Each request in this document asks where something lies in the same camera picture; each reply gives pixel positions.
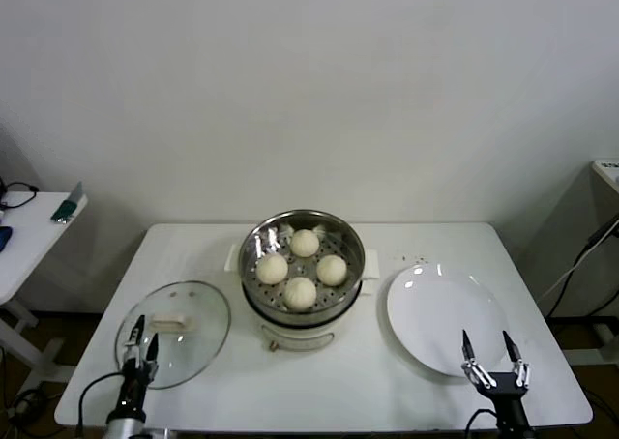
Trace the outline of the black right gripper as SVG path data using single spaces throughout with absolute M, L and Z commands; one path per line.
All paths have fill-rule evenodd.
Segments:
M 478 393 L 492 403 L 499 427 L 529 427 L 522 398 L 529 387 L 530 365 L 523 361 L 519 348 L 510 335 L 506 331 L 503 331 L 502 335 L 513 364 L 513 372 L 488 373 L 478 363 L 465 330 L 462 331 L 464 362 L 461 369 L 466 378 L 476 386 Z

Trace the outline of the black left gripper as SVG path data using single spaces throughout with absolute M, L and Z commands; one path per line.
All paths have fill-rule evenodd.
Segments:
M 140 315 L 125 342 L 123 383 L 119 394 L 119 408 L 123 412 L 142 413 L 146 391 L 154 380 L 158 363 L 159 334 L 154 333 L 148 345 L 145 360 L 140 359 L 140 344 L 144 332 L 145 316 Z

